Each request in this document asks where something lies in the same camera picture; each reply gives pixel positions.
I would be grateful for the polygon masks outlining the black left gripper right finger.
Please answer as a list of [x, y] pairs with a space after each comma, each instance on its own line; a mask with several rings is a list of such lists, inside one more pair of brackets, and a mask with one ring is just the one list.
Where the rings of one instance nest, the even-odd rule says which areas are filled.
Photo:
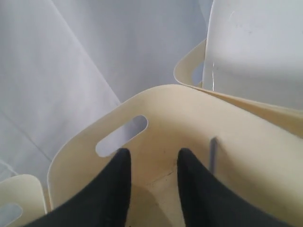
[[182, 148], [178, 193], [187, 227], [298, 227], [301, 224], [299, 148], [229, 148], [207, 157]]

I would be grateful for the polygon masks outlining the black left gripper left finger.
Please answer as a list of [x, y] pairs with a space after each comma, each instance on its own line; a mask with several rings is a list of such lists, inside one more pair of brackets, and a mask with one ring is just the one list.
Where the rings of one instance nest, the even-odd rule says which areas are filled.
[[123, 227], [131, 198], [131, 155], [119, 149], [80, 192], [30, 227]]

